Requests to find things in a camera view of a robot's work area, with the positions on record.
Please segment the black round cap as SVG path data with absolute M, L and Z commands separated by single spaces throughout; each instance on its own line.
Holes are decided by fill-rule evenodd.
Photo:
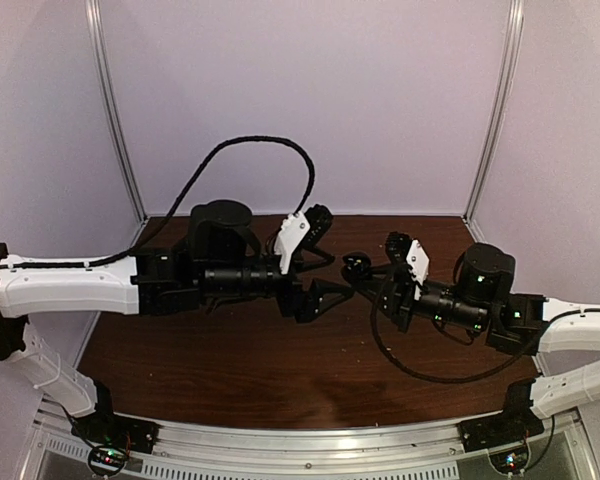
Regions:
M 364 278 L 371 273 L 372 261 L 364 252 L 351 252 L 342 257 L 341 273 L 344 277 Z

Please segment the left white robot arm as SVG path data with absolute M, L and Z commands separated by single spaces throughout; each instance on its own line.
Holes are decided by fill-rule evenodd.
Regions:
M 66 365 L 29 318 L 51 312 L 100 311 L 166 316 L 272 298 L 296 322 L 314 321 L 349 300 L 350 287 L 323 280 L 304 286 L 301 274 L 332 264 L 319 241 L 332 224 L 327 207 L 288 215 L 264 248 L 252 213 L 234 200 L 195 206 L 186 235 L 167 248 L 139 245 L 119 259 L 27 259 L 0 243 L 0 362 L 19 370 L 103 444 L 124 424 L 100 382 Z

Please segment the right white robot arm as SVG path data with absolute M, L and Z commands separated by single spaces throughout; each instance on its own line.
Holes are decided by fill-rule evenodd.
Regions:
M 486 380 L 524 356 L 567 350 L 600 352 L 600 305 L 578 304 L 540 294 L 512 292 L 516 261 L 486 243 L 471 245 L 458 258 L 450 284 L 429 279 L 429 257 L 420 242 L 396 234 L 386 243 L 389 259 L 375 265 L 364 253 L 344 257 L 342 276 L 372 303 L 370 322 L 383 355 L 407 375 L 438 384 Z M 464 330 L 470 340 L 508 355 L 503 364 L 466 377 L 444 378 L 415 371 L 383 344 L 379 316 L 407 332 L 414 318 Z M 509 386 L 503 412 L 493 419 L 499 440 L 515 440 L 531 424 L 600 400 L 600 360 L 556 375 L 541 375 Z

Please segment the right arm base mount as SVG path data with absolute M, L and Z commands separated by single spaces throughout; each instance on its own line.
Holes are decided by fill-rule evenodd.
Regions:
M 527 379 L 511 384 L 499 413 L 461 421 L 457 428 L 464 451 L 491 449 L 543 433 L 543 421 L 531 411 L 534 383 Z

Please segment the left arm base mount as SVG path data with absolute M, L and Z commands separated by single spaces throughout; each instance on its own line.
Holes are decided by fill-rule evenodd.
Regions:
M 95 389 L 95 411 L 82 417 L 72 416 L 72 433 L 92 443 L 151 454 L 159 425 L 116 414 L 110 390 L 99 381 L 95 381 Z

